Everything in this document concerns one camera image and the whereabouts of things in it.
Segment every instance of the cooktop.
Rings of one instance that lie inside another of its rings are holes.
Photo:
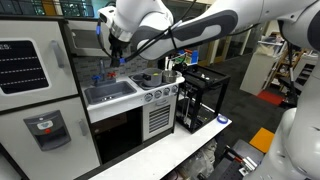
[[[132,76],[129,76],[129,78],[135,82],[141,89],[147,91],[147,90],[151,90],[151,89],[154,89],[154,88],[157,88],[157,87],[161,87],[161,86],[165,86],[167,85],[168,83],[161,83],[159,86],[156,86],[156,87],[151,87],[151,86],[147,86],[143,83],[143,74],[135,74],[135,75],[132,75]]]

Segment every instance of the small pot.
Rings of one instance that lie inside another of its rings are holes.
[[[150,87],[159,86],[162,82],[162,70],[148,68],[143,71],[143,84]]]
[[[174,82],[176,82],[177,77],[178,77],[177,71],[173,71],[173,70],[163,71],[162,82],[174,83]]]

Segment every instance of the toy kitchen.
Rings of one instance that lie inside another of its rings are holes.
[[[74,179],[174,133],[184,78],[140,59],[109,68],[95,26],[0,17],[0,163],[21,179]]]

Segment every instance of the white cabinet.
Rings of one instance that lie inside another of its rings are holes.
[[[57,110],[61,112],[71,141],[56,149],[41,151],[24,119]],[[32,180],[74,179],[99,166],[80,98],[0,116],[0,142]]]
[[[1,20],[0,32],[0,111],[78,94],[58,20]]]
[[[0,179],[18,180],[21,179],[19,174],[11,167],[9,162],[0,153]]]
[[[275,57],[254,53],[240,89],[257,96],[275,62]]]

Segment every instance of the wall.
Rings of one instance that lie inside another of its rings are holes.
[[[270,21],[265,32],[266,32],[265,33],[266,36],[269,36],[272,32],[280,32],[278,21],[277,20]]]
[[[80,84],[88,85],[92,83],[91,77],[93,75],[99,75],[99,60],[105,60],[105,71],[108,72],[115,72],[117,77],[120,76],[127,76],[130,74],[136,74],[147,68],[148,61],[143,60],[142,58],[138,57],[124,65],[121,65],[118,68],[110,68],[109,65],[111,63],[109,58],[106,57],[77,57],[74,58],[74,65],[77,71],[78,79]]]

